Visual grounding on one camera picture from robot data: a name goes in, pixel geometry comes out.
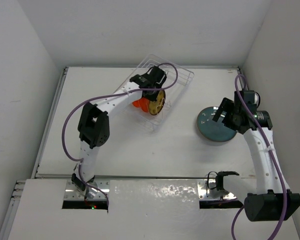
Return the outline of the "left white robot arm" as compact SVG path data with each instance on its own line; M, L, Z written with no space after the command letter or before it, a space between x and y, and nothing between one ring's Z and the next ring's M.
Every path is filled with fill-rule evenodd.
M132 76L114 93L115 96L106 97L98 103L84 104L77 128L80 161L71 177L78 189L85 192L86 183L91 183L94 179L98 152L110 137L110 119L137 100L156 100L166 79L165 71L153 66L142 75Z

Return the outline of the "dark teal ceramic plate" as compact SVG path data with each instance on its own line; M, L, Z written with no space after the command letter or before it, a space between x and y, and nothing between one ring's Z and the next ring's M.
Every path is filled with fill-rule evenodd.
M201 110L196 118L196 126L198 131L208 140L217 143L225 143L232 140L237 132L227 128L222 120L225 117L225 112L223 112L218 121L213 121L218 110L217 106L206 107Z

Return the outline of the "orange plastic plate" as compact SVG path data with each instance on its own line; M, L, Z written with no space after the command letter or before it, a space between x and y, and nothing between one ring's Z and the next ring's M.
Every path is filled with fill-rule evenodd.
M149 100L146 98L141 98L139 100L136 100L132 103L132 105L136 108L140 108L143 112L148 113L149 112Z
M149 101L148 112L152 116L158 115L166 102L166 92L164 90L160 90L155 101Z

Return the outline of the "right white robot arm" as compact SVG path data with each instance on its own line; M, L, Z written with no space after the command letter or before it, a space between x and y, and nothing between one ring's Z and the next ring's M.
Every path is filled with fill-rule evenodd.
M215 192L230 192L243 204L251 222L286 221L300 206L300 194L293 193L285 180L273 143L273 124L267 111L258 110L258 94L253 90L234 92L223 98L213 121L225 114L222 124L243 135L252 158L256 186L240 179L236 171L220 171Z

